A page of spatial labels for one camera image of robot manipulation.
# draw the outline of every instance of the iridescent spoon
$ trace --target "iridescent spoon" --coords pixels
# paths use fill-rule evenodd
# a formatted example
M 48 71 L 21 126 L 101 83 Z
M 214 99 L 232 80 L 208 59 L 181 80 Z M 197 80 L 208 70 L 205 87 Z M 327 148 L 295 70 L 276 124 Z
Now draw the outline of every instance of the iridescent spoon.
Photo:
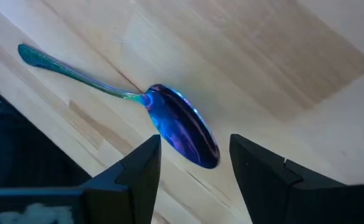
M 21 44 L 18 50 L 29 65 L 61 73 L 110 95 L 142 104 L 161 135 L 184 157 L 208 169 L 218 165 L 219 149 L 211 132 L 197 110 L 179 92 L 156 84 L 145 93 L 130 93 L 90 78 L 28 45 Z

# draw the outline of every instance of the black plastic part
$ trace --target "black plastic part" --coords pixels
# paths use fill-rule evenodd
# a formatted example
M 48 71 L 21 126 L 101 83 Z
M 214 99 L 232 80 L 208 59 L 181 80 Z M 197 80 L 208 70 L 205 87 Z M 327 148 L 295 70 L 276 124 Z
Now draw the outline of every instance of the black plastic part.
M 364 223 L 364 185 L 343 185 L 238 134 L 230 156 L 254 224 Z
M 150 223 L 160 167 L 161 140 L 155 135 L 79 187 L 0 189 L 0 219 L 31 218 L 34 224 L 39 215 L 67 218 L 68 211 L 72 222 L 63 223 Z

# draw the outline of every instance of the spoon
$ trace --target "spoon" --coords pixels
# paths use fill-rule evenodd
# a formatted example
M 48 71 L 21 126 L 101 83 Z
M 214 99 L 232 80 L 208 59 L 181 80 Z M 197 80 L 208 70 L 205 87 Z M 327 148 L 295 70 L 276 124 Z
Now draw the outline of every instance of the spoon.
M 110 95 L 142 104 L 162 137 L 193 163 L 208 169 L 220 160 L 218 146 L 198 111 L 178 91 L 161 84 L 145 93 L 131 93 L 105 85 L 71 66 L 25 44 L 18 47 L 25 63 L 61 73 Z

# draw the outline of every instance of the wooden surface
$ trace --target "wooden surface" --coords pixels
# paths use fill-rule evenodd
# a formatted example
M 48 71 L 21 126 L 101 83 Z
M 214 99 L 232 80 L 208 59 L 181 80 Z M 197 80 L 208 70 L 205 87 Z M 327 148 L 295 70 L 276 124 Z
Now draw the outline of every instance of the wooden surface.
M 232 133 L 364 183 L 364 0 L 0 0 L 0 94 L 96 175 L 157 133 L 146 110 L 27 66 L 22 42 L 120 88 L 169 85 L 201 112 L 221 163 L 163 141 L 153 223 L 250 223 Z

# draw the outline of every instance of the spoon handle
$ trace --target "spoon handle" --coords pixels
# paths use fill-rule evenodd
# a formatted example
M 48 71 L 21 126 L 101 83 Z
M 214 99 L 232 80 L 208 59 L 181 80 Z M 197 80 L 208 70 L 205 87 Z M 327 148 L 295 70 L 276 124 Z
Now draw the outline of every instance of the spoon handle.
M 78 70 L 57 60 L 56 58 L 53 58 L 26 44 L 20 44 L 18 47 L 18 51 L 23 61 L 31 66 L 44 68 L 46 70 L 63 74 L 67 77 L 73 78 L 89 86 L 92 86 L 93 88 L 122 99 L 140 101 L 142 97 L 142 94 L 130 93 L 99 82 L 98 80 L 95 80 L 94 78 L 91 78 L 84 73 L 79 72 Z

